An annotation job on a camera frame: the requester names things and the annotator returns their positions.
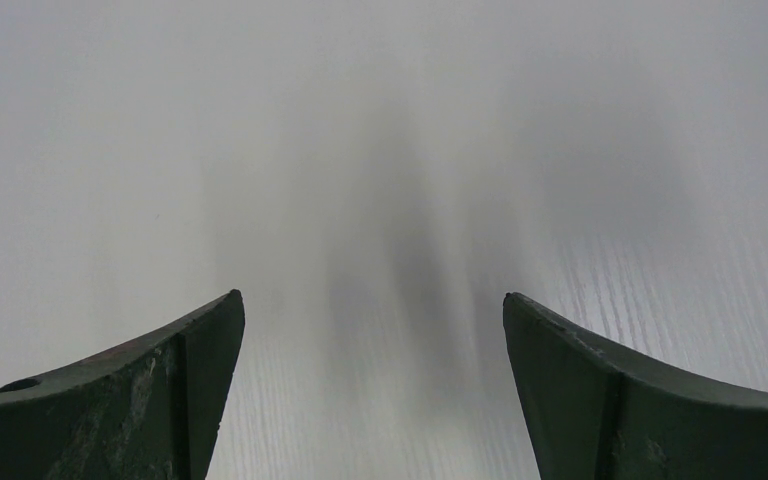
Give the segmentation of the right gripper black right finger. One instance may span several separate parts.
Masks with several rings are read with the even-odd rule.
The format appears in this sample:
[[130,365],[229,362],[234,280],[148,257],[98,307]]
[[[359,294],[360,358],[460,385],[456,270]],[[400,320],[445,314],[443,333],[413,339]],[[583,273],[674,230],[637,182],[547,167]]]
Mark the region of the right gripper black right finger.
[[544,479],[768,479],[768,392],[593,333],[519,294],[508,356]]

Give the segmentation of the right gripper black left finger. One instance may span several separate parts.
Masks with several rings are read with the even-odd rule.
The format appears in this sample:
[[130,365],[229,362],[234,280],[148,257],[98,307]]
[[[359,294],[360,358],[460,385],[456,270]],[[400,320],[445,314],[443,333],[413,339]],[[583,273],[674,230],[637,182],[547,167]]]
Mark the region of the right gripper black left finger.
[[245,327],[231,291],[0,388],[0,479],[203,479]]

